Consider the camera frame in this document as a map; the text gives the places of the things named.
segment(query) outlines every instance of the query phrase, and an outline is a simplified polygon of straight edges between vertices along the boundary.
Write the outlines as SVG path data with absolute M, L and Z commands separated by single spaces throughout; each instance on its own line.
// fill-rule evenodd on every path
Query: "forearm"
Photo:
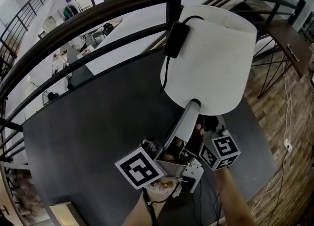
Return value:
M 214 171 L 222 207 L 229 226 L 254 226 L 251 211 L 240 194 L 229 169 Z
M 149 193 L 149 197 L 151 201 L 161 201 L 164 198 L 158 195 L 156 195 L 155 197 L 155 195 L 152 193 Z M 155 210 L 156 218 L 159 216 L 165 203 L 166 202 L 152 204 Z M 143 193 L 142 193 L 134 209 L 124 221 L 123 226 L 151 226 L 152 224 L 153 224 L 152 218 L 147 209 L 147 205 L 144 201 Z

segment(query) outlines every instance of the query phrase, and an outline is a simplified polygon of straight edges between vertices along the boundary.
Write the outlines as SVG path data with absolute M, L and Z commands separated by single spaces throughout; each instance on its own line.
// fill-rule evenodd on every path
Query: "white lampshade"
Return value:
M 205 5 L 185 7 L 180 22 L 193 15 L 204 20 L 187 22 L 190 32 L 179 56 L 170 59 L 165 92 L 181 107 L 198 99 L 200 114 L 221 115 L 241 101 L 257 30 L 237 14 Z M 162 84 L 165 68 L 166 59 L 160 73 Z

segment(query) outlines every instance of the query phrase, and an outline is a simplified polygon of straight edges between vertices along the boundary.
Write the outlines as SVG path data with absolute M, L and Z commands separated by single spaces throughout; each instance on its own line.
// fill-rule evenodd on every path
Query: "wrist strap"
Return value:
M 147 194 L 147 190 L 145 188 L 143 188 L 143 198 L 144 198 L 144 201 L 146 203 L 148 212 L 151 215 L 153 226 L 158 226 L 155 210 L 153 208 L 153 205 L 150 203 L 150 199 L 149 199 L 149 196 Z

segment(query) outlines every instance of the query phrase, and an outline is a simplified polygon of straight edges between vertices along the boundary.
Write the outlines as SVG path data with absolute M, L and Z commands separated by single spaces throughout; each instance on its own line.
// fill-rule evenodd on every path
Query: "human hand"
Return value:
M 200 124 L 196 124 L 195 127 L 199 131 L 200 135 L 204 134 L 204 129 Z M 161 160 L 167 162 L 174 162 L 179 159 L 179 154 L 183 148 L 183 141 L 176 139 L 176 142 L 170 151 L 161 155 Z M 177 186 L 178 179 L 173 177 L 163 177 L 157 181 L 146 186 L 149 196 L 154 198 L 154 201 L 162 201 L 166 199 Z M 180 194 L 181 186 L 178 186 L 173 194 L 176 197 Z

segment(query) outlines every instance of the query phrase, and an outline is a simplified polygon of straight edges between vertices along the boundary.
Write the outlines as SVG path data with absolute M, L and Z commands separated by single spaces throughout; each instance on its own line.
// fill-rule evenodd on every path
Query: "power outlet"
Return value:
M 287 138 L 284 140 L 284 145 L 285 145 L 286 150 L 288 150 L 288 152 L 292 151 L 292 145 Z

